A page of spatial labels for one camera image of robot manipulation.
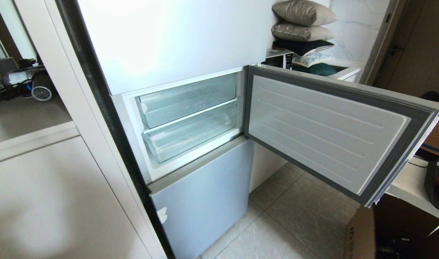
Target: white cabinet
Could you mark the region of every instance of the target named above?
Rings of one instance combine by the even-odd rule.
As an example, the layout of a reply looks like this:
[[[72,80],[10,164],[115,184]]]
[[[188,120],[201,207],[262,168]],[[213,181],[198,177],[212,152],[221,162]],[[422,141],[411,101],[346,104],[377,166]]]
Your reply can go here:
[[[0,258],[150,258],[78,136],[0,162]]]

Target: open freezer door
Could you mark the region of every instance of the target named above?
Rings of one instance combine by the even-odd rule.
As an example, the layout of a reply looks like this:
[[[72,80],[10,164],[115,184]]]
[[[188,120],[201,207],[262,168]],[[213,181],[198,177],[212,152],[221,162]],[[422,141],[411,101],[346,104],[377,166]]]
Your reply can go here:
[[[245,135],[361,204],[379,200],[439,119],[439,103],[250,66]]]

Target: gray tile floor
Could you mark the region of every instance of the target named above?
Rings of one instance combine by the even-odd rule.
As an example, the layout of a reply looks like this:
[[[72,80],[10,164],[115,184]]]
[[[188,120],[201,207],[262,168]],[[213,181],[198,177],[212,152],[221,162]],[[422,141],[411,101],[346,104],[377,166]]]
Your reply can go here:
[[[247,213],[201,259],[341,259],[359,204],[287,163],[250,194]]]

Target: refrigerator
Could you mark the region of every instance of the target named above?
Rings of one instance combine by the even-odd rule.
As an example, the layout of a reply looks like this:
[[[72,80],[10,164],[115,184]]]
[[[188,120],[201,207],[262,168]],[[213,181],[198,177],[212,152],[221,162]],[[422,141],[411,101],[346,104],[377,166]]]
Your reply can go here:
[[[56,3],[179,259],[245,213],[255,143],[371,206],[439,119],[435,102],[260,64],[271,0]]]

